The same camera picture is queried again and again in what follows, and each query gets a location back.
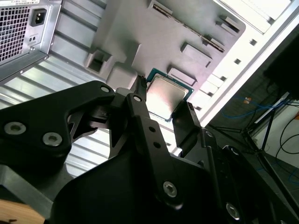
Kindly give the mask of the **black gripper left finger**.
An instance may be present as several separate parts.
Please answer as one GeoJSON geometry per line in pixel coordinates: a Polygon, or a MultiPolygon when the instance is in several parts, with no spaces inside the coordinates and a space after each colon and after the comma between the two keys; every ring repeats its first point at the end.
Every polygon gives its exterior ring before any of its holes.
{"type": "Polygon", "coordinates": [[[110,153],[138,153],[149,178],[149,192],[172,209],[183,205],[178,175],[159,124],[146,106],[146,79],[114,91],[91,81],[0,111],[0,162],[36,173],[55,173],[71,145],[99,128],[109,130],[110,153]]]}

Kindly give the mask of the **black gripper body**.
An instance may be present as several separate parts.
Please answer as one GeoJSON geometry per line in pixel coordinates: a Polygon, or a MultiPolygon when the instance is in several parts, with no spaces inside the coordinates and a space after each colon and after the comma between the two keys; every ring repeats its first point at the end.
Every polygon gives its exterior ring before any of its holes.
{"type": "Polygon", "coordinates": [[[70,181],[52,207],[55,224],[220,224],[207,172],[173,156],[184,203],[175,211],[158,201],[148,171],[135,153],[124,153],[70,181]]]}

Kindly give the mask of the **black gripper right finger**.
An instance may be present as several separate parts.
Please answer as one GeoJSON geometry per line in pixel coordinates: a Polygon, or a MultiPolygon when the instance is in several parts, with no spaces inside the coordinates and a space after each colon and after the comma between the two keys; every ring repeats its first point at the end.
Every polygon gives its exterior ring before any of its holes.
{"type": "Polygon", "coordinates": [[[233,147],[220,149],[215,136],[202,128],[191,103],[182,101],[172,115],[180,156],[202,166],[209,174],[215,211],[210,223],[279,224],[279,198],[242,153],[233,147]]]}

